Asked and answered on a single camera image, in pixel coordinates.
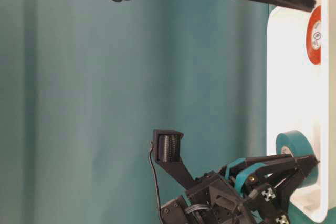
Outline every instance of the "bolt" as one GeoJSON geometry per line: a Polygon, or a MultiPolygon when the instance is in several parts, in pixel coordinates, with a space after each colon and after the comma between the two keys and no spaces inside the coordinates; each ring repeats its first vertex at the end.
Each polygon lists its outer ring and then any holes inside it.
{"type": "Polygon", "coordinates": [[[249,176],[248,180],[249,180],[250,182],[254,182],[254,181],[256,180],[256,178],[255,178],[254,176],[249,176]]]}

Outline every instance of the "white container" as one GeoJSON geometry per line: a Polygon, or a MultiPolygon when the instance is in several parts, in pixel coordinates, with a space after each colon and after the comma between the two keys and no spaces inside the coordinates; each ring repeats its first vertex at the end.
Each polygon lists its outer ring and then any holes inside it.
{"type": "Polygon", "coordinates": [[[279,133],[298,130],[320,161],[315,185],[298,189],[291,202],[321,223],[336,206],[336,0],[321,10],[321,64],[306,51],[310,13],[277,7],[267,28],[267,155],[279,133]]]}

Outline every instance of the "teal curtain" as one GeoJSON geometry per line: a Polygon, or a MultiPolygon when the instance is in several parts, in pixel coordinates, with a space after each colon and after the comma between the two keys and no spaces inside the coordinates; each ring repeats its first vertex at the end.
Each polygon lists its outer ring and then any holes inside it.
{"type": "MultiPolygon", "coordinates": [[[[265,155],[267,5],[0,0],[0,10],[1,223],[158,223],[154,128],[185,133],[194,177],[265,155]]],[[[183,192],[158,176],[163,202],[183,192]]]]}

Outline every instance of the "orange tape roll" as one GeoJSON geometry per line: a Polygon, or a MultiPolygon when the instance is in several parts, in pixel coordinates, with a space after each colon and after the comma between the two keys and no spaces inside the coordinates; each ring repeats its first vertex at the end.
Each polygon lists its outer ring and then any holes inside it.
{"type": "Polygon", "coordinates": [[[318,6],[310,16],[306,36],[308,58],[313,64],[321,63],[321,43],[321,6],[318,6]]]}

